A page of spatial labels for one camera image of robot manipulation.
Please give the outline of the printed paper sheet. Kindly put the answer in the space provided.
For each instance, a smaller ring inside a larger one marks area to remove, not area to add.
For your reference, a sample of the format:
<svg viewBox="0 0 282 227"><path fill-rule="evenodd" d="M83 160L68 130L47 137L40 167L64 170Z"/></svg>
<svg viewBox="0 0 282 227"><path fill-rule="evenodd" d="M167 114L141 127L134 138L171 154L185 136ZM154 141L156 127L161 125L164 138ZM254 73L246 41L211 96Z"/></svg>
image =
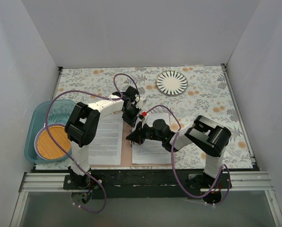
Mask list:
<svg viewBox="0 0 282 227"><path fill-rule="evenodd" d="M91 166L118 166L121 164L123 120L120 114L111 114L98 123L95 138L89 145Z"/></svg>
<svg viewBox="0 0 282 227"><path fill-rule="evenodd" d="M152 123L157 119L163 119L169 125L168 113L150 113L147 124L152 126ZM171 154L170 151L165 150L160 141L146 140L143 144L139 145L133 143L132 145L132 163L133 164L170 164Z"/></svg>

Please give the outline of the pink file folder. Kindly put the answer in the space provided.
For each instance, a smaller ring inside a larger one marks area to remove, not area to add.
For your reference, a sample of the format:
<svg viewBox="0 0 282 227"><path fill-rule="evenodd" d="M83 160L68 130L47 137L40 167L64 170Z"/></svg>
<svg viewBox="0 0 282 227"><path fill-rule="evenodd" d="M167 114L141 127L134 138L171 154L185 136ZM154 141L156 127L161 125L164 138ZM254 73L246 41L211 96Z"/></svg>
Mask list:
<svg viewBox="0 0 282 227"><path fill-rule="evenodd" d="M130 147L130 141L126 140L126 136L130 134L131 126L123 122L123 134L122 134L122 150L121 150L121 164L118 166L103 166L93 165L91 167L154 167L154 166L170 166L170 164L133 164L132 163L132 147Z"/></svg>

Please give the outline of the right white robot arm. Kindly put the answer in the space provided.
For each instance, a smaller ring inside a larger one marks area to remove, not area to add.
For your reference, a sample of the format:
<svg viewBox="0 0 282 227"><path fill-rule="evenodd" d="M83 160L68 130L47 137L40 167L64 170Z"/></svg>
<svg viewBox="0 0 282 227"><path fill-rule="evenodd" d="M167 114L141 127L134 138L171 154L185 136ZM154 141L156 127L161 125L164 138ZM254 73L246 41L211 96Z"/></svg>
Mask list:
<svg viewBox="0 0 282 227"><path fill-rule="evenodd" d="M204 184L214 188L221 182L218 172L230 137L231 132L228 128L199 115L190 127L179 131L177 137L163 119L155 120L152 126L143 119L136 124L126 139L137 144L143 144L145 140L160 141L162 147L169 152L172 148L177 152L190 144L195 144L206 154Z"/></svg>

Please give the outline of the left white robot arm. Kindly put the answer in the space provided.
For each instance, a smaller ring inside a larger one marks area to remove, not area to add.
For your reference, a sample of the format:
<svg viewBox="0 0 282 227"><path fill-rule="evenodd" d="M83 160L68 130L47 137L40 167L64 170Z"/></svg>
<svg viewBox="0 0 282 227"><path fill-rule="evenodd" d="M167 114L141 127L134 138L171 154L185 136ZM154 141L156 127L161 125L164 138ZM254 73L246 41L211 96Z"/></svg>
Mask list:
<svg viewBox="0 0 282 227"><path fill-rule="evenodd" d="M66 125L65 132L70 140L73 164L68 167L72 182L80 189L90 185L88 161L89 144L96 135L99 120L122 111L122 119L130 126L135 126L137 116L146 98L140 97L137 89L129 86L124 92L114 92L106 100L85 104L76 103Z"/></svg>

